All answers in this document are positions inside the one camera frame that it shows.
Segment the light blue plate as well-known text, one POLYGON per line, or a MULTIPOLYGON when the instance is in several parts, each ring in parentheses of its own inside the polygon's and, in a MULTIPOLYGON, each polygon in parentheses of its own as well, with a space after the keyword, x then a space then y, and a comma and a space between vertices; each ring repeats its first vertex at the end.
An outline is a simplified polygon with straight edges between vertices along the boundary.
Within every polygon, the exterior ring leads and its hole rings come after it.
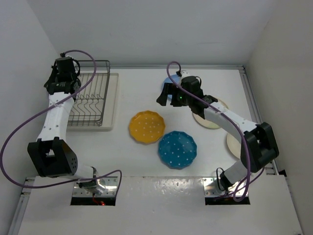
MULTIPOLYGON (((172 78, 176 83, 179 83, 179 81, 180 81, 180 77, 177 76, 176 74, 171 75, 171 78, 172 78)), ((172 84, 173 82, 172 82, 172 80, 171 80, 169 77, 165 78, 164 81, 163 81, 163 83, 162 83, 162 85, 161 85, 161 91, 163 90, 163 87, 164 87, 164 84, 165 84, 165 83, 171 83, 171 84, 172 84)))

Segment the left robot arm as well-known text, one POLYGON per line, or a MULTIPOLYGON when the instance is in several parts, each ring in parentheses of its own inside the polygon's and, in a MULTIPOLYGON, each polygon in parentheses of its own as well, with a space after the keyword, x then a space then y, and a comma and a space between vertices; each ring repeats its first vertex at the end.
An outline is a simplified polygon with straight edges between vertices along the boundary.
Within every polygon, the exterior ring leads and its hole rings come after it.
POLYGON ((69 115, 76 100, 75 92, 81 87, 79 74, 79 62, 62 56, 55 60, 52 73, 44 85, 50 109, 37 140, 27 147, 41 177, 82 180, 96 176, 96 169, 79 163, 66 142, 69 115))

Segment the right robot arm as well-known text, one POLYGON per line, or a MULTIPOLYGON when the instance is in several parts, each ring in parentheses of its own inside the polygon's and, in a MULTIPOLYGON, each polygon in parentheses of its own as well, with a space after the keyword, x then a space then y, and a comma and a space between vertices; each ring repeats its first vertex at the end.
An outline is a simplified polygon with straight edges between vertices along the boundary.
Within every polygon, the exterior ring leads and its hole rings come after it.
POLYGON ((164 83, 157 103, 166 106, 168 96, 172 97, 171 106, 188 106, 192 113, 217 124, 241 144, 240 159, 220 176, 222 190, 242 179, 249 180, 251 173, 258 172, 279 156, 271 125, 246 120, 223 106, 217 98, 205 95, 197 77, 187 76, 180 85, 164 83))

